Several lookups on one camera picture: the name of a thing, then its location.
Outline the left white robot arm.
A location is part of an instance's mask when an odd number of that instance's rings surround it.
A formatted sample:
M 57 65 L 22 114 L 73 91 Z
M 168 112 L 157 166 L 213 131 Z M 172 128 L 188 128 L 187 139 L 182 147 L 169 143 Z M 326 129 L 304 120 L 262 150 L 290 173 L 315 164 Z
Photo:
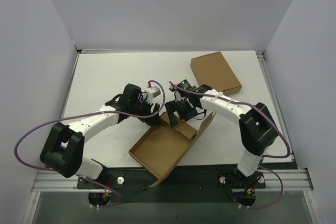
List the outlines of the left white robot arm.
M 141 89 L 127 84 L 122 93 L 107 101 L 97 112 L 69 124 L 54 124 L 41 151 L 40 161 L 65 178 L 76 175 L 89 178 L 96 188 L 105 186 L 108 181 L 105 167 L 84 157 L 85 144 L 103 130 L 129 117 L 135 117 L 148 126 L 158 124 L 163 107 L 154 99 L 164 94 L 160 85 L 150 84 Z

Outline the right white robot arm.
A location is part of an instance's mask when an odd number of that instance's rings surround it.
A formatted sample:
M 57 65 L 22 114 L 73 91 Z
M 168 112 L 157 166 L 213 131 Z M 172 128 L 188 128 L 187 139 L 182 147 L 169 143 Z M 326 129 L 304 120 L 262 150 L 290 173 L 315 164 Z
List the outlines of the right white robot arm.
M 186 80 L 178 85 L 171 83 L 170 90 L 177 92 L 183 101 L 192 106 L 214 112 L 237 124 L 244 146 L 237 169 L 246 177 L 258 170 L 265 152 L 278 136 L 275 123 L 264 104 L 244 104 L 208 85 L 191 86 Z

